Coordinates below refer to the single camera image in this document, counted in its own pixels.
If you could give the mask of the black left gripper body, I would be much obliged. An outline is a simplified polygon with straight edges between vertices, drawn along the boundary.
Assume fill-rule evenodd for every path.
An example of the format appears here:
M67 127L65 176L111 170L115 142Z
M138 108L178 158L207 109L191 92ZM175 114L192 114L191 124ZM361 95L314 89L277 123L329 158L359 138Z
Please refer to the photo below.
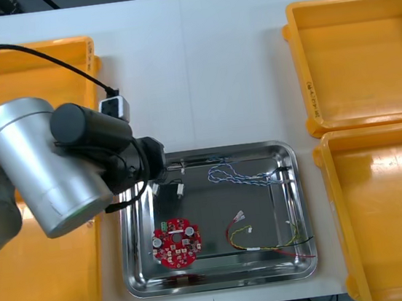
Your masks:
M141 180L150 181L160 179L166 171L166 155L164 145L151 137L137 138L136 142L146 156L149 165L149 177L146 177L144 163L140 158Z

